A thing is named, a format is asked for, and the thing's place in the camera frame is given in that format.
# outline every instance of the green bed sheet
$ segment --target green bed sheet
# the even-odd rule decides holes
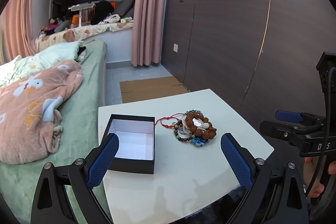
[[[105,54],[106,44],[100,40],[85,42],[86,57],[81,61],[83,83],[75,94],[59,107],[62,114],[63,133],[57,153],[23,165],[8,165],[0,162],[0,193],[20,223],[30,223],[31,207],[43,165],[52,162],[55,166],[71,164],[76,158],[86,155],[98,146],[98,107],[105,103]],[[72,188],[67,186],[70,203],[77,221],[86,223],[79,209]],[[94,188],[95,196],[110,216],[104,186]]]

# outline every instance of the open box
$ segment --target open box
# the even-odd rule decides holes
[[[154,174],[155,117],[112,114],[103,139],[109,133],[119,138],[119,150],[109,170]]]

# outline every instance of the white table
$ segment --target white table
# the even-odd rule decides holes
[[[231,132],[242,147],[266,159],[273,148],[239,114],[211,90],[99,108],[101,141],[110,115],[156,119],[200,110],[217,136],[204,147],[179,142],[172,129],[155,127],[154,175],[108,170],[103,181],[115,224],[171,223],[213,203],[239,184],[221,151],[221,136]]]

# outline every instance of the dark brown wall panel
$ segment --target dark brown wall panel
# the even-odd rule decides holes
[[[162,44],[162,65],[183,82],[195,0],[167,0]]]
[[[255,129],[277,110],[325,115],[315,68],[336,51],[336,12],[328,0],[271,0],[255,75],[239,113]]]
[[[210,88],[238,110],[251,80],[269,0],[196,0],[184,85]]]

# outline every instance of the gray tile floor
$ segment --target gray tile floor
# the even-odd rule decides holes
[[[126,67],[106,70],[107,104],[122,104],[120,82],[171,76],[162,65]]]

